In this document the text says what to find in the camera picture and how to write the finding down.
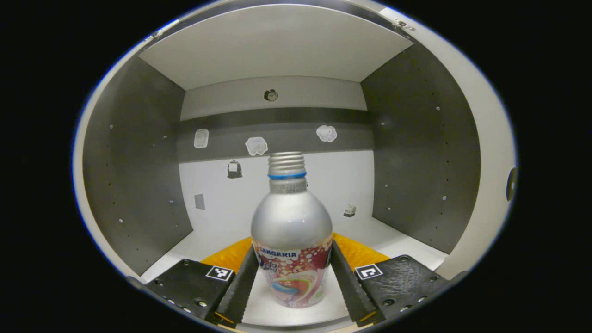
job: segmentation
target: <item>gray side panel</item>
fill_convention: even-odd
[[[101,232],[138,275],[192,231],[173,131],[184,96],[135,57],[107,85],[88,124],[86,195]]]
[[[362,81],[368,110],[379,118],[373,215],[450,253],[477,199],[479,138],[452,75],[412,41],[415,45]]]

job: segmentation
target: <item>white ceiling panel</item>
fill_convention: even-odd
[[[344,12],[279,4],[198,22],[140,57],[190,90],[264,76],[360,82],[411,45],[384,27]]]

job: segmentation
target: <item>white floor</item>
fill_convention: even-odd
[[[419,242],[373,217],[363,220],[359,217],[352,220],[342,219],[339,223],[333,224],[333,229],[336,233],[354,239],[388,257],[409,255],[431,270],[436,270],[448,256],[446,253]],[[195,234],[195,231],[190,233],[141,277],[149,282],[179,260],[203,260],[205,257],[199,257],[198,251],[196,251],[200,245]],[[348,317],[348,311],[332,269],[327,270],[326,278],[327,293],[321,302],[306,309],[290,309],[274,301],[266,286],[264,276],[258,272],[244,312],[243,322],[266,326],[296,326]]]

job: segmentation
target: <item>gray stripe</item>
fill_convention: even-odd
[[[374,114],[337,108],[269,108],[235,111],[182,121],[177,129],[179,163],[250,156],[245,142],[261,136],[268,144],[265,155],[274,152],[355,151],[373,149]],[[337,138],[323,142],[317,136],[321,125],[335,127]],[[208,146],[195,148],[198,129],[210,132]]]

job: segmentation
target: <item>aluminum bottle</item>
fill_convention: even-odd
[[[321,201],[307,191],[301,152],[271,154],[268,175],[270,192],[251,223],[259,269],[278,303],[306,308],[323,298],[333,224]]]

